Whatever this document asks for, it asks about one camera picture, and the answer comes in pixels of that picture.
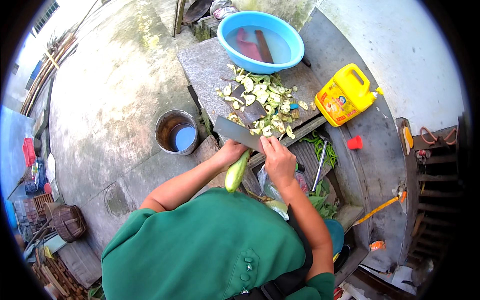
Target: red cloth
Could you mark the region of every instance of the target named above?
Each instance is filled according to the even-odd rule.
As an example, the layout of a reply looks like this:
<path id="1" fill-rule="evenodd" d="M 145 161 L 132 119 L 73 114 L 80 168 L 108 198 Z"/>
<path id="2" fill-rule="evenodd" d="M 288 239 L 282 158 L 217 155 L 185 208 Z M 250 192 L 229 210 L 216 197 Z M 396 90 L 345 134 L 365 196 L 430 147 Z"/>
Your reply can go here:
<path id="1" fill-rule="evenodd" d="M 237 45 L 240 48 L 240 53 L 251 59 L 263 61 L 260 52 L 258 51 L 257 44 L 245 41 L 246 38 L 247 33 L 243 28 L 240 28 L 237 33 Z"/>

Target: person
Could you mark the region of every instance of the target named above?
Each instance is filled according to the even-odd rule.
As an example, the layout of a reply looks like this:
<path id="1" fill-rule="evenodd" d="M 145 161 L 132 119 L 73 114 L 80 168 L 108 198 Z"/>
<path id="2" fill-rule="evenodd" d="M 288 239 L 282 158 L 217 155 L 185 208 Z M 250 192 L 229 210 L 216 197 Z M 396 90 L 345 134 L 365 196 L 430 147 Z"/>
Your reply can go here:
<path id="1" fill-rule="evenodd" d="M 294 178 L 296 158 L 275 137 L 261 141 L 297 228 L 241 192 L 212 188 L 190 200 L 247 149 L 228 140 L 130 214 L 102 253 L 107 299 L 333 299 L 332 240 Z"/>

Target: green shirt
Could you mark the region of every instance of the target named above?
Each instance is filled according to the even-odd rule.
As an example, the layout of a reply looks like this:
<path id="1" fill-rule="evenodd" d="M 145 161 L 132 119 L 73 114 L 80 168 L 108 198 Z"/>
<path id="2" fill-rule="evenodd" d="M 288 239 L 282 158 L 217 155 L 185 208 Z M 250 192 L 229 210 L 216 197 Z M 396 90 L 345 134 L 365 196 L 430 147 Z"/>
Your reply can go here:
<path id="1" fill-rule="evenodd" d="M 278 213 L 214 188 L 172 211 L 132 212 L 102 253 L 102 285 L 108 300 L 223 300 L 304 260 L 297 233 Z M 333 274 L 306 284 L 287 300 L 333 299 Z"/>

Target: concrete floor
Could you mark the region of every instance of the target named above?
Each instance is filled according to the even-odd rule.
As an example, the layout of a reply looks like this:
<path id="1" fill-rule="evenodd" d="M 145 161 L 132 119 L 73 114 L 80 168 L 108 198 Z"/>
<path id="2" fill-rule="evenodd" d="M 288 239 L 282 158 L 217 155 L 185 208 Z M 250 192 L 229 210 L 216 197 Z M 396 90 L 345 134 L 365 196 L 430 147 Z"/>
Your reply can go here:
<path id="1" fill-rule="evenodd" d="M 99 257 L 151 190 L 196 165 L 154 137 L 166 109 L 198 116 L 176 56 L 196 39 L 186 27 L 171 37 L 174 11 L 175 0 L 112 0 L 82 25 L 52 87 L 57 183 L 81 208 Z"/>

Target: red plastic crate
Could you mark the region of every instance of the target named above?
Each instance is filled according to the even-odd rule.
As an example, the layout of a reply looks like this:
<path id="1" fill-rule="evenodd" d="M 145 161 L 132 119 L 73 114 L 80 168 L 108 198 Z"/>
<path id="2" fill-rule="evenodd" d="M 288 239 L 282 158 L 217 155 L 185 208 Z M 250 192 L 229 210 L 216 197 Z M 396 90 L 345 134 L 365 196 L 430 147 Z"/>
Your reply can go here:
<path id="1" fill-rule="evenodd" d="M 27 167 L 30 167 L 35 162 L 35 149 L 33 148 L 33 138 L 28 137 L 24 138 L 24 145 L 22 146 L 22 150 L 25 156 L 25 164 Z"/>

